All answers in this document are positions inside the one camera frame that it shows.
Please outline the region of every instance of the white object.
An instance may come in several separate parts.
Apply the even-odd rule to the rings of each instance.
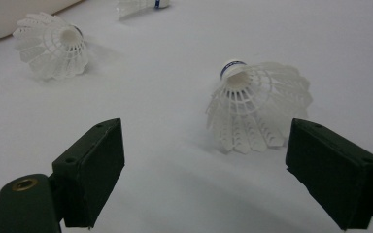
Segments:
[[[292,119],[307,117],[309,82],[294,67],[232,60],[220,75],[221,86],[207,109],[207,127],[227,151],[281,147]]]
[[[17,25],[16,49],[38,78],[62,80],[84,71],[87,51],[77,27],[46,13],[28,14]]]
[[[0,0],[0,38],[17,29],[17,21],[27,13],[53,14],[81,0]]]
[[[169,0],[118,0],[117,11],[122,18],[146,8],[166,8],[168,5]]]

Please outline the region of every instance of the shuttlecock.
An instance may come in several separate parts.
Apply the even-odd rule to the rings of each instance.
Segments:
[[[233,60],[220,77],[207,109],[207,127],[227,151],[282,147],[292,119],[307,117],[309,82],[294,67]]]
[[[62,80],[81,74],[88,62],[81,31],[60,17],[28,14],[14,32],[20,60],[40,79]]]
[[[118,17],[126,17],[146,8],[166,8],[169,0],[118,0]]]

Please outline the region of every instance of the blue band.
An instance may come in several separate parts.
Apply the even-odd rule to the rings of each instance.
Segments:
[[[237,65],[237,64],[241,64],[241,65],[247,65],[247,63],[243,62],[243,61],[231,61],[229,62],[228,64],[226,64],[222,71],[220,72],[220,78],[222,79],[222,76],[223,76],[223,73],[231,66],[233,65]]]

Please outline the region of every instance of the screw hole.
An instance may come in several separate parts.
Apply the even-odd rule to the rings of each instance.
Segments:
[[[73,157],[69,157],[69,158],[67,158],[67,159],[65,159],[65,162],[67,162],[67,163],[73,163],[73,162],[75,162],[75,158],[73,158]]]
[[[15,183],[12,186],[12,190],[13,191],[24,191],[24,190],[27,190],[27,189],[35,186],[37,183],[38,183],[38,180],[36,180],[34,178],[25,179],[25,180],[22,180],[22,181],[19,181],[19,182]]]

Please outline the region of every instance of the white table surface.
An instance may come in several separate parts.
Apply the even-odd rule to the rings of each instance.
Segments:
[[[49,175],[91,126],[120,117],[126,166],[91,232],[342,232],[287,172],[286,149],[224,154],[205,110],[226,60],[277,61],[310,80],[311,121],[373,152],[373,1],[173,0],[124,21],[115,6],[58,14],[90,53],[64,82],[34,80],[15,39],[0,40],[0,188]]]

